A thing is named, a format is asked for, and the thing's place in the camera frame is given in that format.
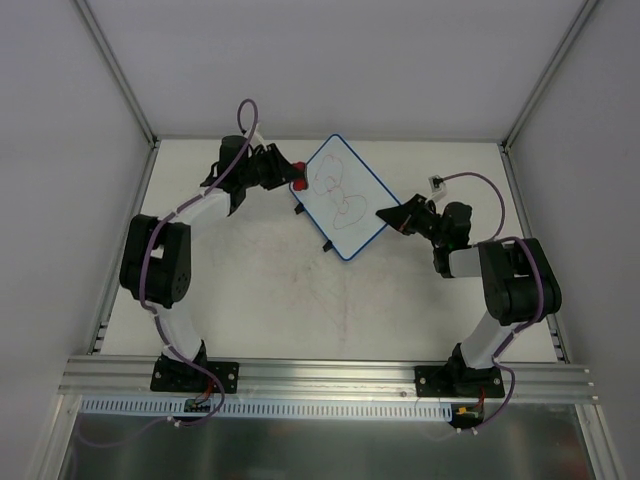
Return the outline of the red bone-shaped eraser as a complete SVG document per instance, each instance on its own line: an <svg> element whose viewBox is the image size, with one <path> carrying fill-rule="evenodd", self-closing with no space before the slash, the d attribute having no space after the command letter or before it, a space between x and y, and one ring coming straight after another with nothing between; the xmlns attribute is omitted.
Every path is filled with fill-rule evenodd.
<svg viewBox="0 0 640 480"><path fill-rule="evenodd" d="M304 162L296 162L292 165L296 174L291 182L291 186L294 191L305 191L309 188L309 181L307 175L307 164Z"/></svg>

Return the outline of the blue framed whiteboard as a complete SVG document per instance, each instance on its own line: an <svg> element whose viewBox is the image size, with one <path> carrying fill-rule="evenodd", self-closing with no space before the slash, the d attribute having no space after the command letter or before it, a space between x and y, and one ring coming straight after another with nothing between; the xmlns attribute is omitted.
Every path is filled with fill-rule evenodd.
<svg viewBox="0 0 640 480"><path fill-rule="evenodd" d="M385 228L377 216L400 204L374 170L339 134L329 136L306 162L308 188L290 192L345 262L353 260Z"/></svg>

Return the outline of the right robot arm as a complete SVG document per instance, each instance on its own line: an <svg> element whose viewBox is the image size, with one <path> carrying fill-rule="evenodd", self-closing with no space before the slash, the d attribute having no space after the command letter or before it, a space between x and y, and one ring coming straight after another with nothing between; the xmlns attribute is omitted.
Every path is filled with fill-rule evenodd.
<svg viewBox="0 0 640 480"><path fill-rule="evenodd" d="M482 282L486 312L445 364L414 368L417 396L503 398L506 369L499 358L517 335L556 313L562 303L540 242L509 237L472 245L471 206L451 202L438 212L433 201L418 194L376 216L405 236L419 234L429 240L441 277Z"/></svg>

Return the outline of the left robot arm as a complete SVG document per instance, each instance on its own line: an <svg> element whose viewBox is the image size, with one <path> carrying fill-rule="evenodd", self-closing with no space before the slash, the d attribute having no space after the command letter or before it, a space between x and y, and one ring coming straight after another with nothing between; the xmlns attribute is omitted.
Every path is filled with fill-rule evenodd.
<svg viewBox="0 0 640 480"><path fill-rule="evenodd" d="M163 344L161 358L176 362L174 378L188 390L208 381L206 346L184 305L192 278L192 243L215 223L235 213L247 191L289 185L308 188L307 167L291 163L273 143L222 139L218 160L196 193L163 216L138 214L128 227L119 272L120 286L153 319Z"/></svg>

